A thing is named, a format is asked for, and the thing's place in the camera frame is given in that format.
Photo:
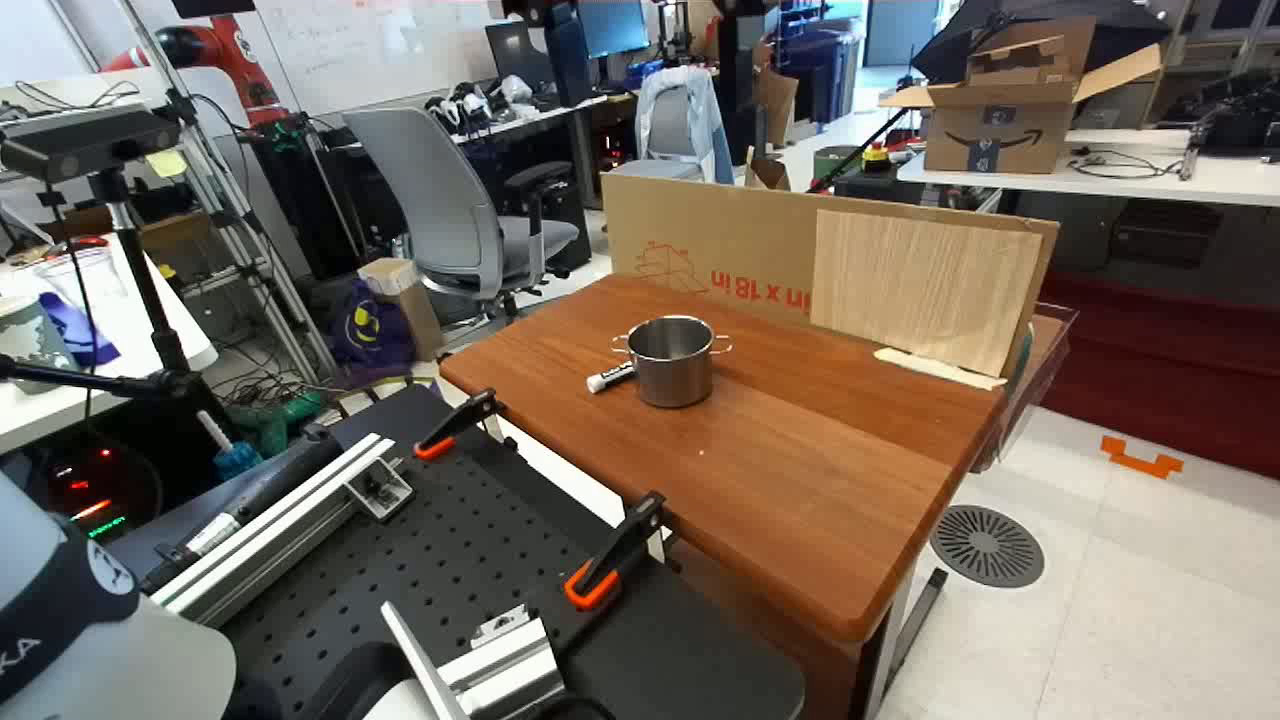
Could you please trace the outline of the small steel pot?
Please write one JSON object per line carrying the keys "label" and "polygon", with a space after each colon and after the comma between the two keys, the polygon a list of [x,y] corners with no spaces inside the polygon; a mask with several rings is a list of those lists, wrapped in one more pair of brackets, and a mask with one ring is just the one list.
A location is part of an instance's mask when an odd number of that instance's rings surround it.
{"label": "small steel pot", "polygon": [[648,407],[694,407],[711,395],[711,358],[731,347],[706,315],[666,311],[615,337],[615,350],[636,366]]}

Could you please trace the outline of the brown cardboard panel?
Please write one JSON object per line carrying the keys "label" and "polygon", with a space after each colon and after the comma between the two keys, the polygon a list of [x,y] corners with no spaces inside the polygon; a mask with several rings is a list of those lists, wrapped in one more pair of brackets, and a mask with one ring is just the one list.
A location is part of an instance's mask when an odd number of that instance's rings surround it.
{"label": "brown cardboard panel", "polygon": [[783,322],[803,322],[811,307],[822,212],[940,222],[943,232],[1027,232],[1042,257],[1055,243],[1055,222],[1032,217],[619,170],[604,176],[604,222],[615,276],[645,276]]}

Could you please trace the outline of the orange black clamp near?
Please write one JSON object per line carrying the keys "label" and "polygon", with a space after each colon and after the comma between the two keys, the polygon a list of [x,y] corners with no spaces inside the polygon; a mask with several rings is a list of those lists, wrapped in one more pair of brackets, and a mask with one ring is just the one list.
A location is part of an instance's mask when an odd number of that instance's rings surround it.
{"label": "orange black clamp near", "polygon": [[563,575],[560,596],[571,613],[600,613],[623,575],[669,551],[666,495],[648,492],[610,536],[610,543]]}

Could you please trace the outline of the orange black clamp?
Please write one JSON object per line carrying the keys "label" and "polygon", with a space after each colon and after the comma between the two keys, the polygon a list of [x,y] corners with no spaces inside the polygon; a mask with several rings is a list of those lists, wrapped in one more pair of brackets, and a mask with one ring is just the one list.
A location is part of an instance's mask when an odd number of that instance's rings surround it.
{"label": "orange black clamp", "polygon": [[412,459],[434,463],[457,446],[457,435],[476,428],[489,414],[502,414],[506,402],[496,391],[476,391],[465,402],[457,402],[425,441],[412,444]]}
{"label": "orange black clamp", "polygon": [[610,536],[610,543],[563,575],[560,596],[571,613],[600,613],[623,575],[669,551],[666,495],[648,492]]}

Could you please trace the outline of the grey office chair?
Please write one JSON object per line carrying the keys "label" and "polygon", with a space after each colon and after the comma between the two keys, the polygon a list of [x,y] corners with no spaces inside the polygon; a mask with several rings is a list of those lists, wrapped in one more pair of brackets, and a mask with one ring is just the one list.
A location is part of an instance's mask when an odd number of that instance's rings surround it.
{"label": "grey office chair", "polygon": [[526,207],[506,217],[451,133],[429,113],[354,113],[354,134],[371,157],[409,222],[409,257],[429,292],[514,315],[519,292],[541,292],[582,227],[545,212],[568,163],[526,170]]}

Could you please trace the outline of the orange black clamp far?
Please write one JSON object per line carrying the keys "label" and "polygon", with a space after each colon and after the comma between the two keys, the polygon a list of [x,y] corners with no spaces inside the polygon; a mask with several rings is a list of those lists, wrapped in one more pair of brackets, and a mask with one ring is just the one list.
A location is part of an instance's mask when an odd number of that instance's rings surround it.
{"label": "orange black clamp far", "polygon": [[412,459],[434,463],[457,446],[457,435],[476,428],[489,414],[502,414],[506,402],[496,391],[476,391],[465,402],[457,402],[425,441],[412,444]]}

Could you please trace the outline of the light wood board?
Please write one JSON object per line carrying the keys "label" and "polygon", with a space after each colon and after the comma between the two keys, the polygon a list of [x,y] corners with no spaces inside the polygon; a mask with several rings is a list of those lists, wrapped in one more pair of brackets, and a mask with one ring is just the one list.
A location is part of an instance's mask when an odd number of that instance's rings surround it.
{"label": "light wood board", "polygon": [[1049,236],[989,219],[822,212],[808,318],[999,377],[1044,278]]}

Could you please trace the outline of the round floor drain cover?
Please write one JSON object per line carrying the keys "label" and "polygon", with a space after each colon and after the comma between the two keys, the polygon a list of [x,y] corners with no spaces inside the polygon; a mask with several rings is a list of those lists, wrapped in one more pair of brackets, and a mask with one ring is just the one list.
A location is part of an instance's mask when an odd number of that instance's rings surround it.
{"label": "round floor drain cover", "polygon": [[932,531],[932,551],[983,587],[1027,587],[1044,575],[1042,539],[983,502],[954,502]]}

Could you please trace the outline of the open cardboard box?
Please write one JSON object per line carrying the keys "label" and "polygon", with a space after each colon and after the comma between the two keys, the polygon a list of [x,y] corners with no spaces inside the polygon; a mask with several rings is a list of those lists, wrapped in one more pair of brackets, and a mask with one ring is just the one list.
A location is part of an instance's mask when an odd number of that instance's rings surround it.
{"label": "open cardboard box", "polygon": [[1093,66],[1093,41],[1093,20],[1017,23],[983,41],[958,82],[892,91],[888,109],[923,115],[930,170],[1044,176],[1061,163],[1086,100],[1166,66],[1157,42]]}

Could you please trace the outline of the white side table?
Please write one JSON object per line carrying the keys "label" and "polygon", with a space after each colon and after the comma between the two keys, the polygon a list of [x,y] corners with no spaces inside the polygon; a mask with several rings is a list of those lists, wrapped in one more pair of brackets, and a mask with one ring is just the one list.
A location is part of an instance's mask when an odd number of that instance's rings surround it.
{"label": "white side table", "polygon": [[1190,128],[1075,128],[1051,170],[930,170],[912,157],[900,181],[922,187],[1280,207],[1280,163],[1198,157],[1190,140]]}

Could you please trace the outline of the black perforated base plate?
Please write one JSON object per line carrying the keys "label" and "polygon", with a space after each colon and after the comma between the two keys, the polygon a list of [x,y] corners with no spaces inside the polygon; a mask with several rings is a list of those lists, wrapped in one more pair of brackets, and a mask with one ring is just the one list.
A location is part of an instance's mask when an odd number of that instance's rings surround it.
{"label": "black perforated base plate", "polygon": [[[235,648],[227,720],[359,720],[409,674],[379,613],[400,606],[437,661],[560,582],[610,524],[517,446],[467,433],[443,459],[409,459],[412,500],[356,502],[215,629]],[[681,570],[640,563],[598,623],[558,629],[563,692],[529,720],[798,720],[799,666],[717,613]]]}

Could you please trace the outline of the aluminium extrusion rail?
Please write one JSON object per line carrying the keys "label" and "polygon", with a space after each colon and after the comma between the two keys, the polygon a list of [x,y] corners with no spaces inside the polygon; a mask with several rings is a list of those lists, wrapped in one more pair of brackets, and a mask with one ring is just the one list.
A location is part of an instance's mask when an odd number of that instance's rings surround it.
{"label": "aluminium extrusion rail", "polygon": [[366,720],[529,720],[568,692],[551,634],[526,603],[483,618],[451,661],[434,661],[393,600],[379,603],[379,618],[412,674]]}
{"label": "aluminium extrusion rail", "polygon": [[176,570],[151,600],[184,618],[223,623],[330,543],[347,519],[390,519],[412,483],[390,463],[393,441],[359,435],[332,463],[285,492],[198,563]]}

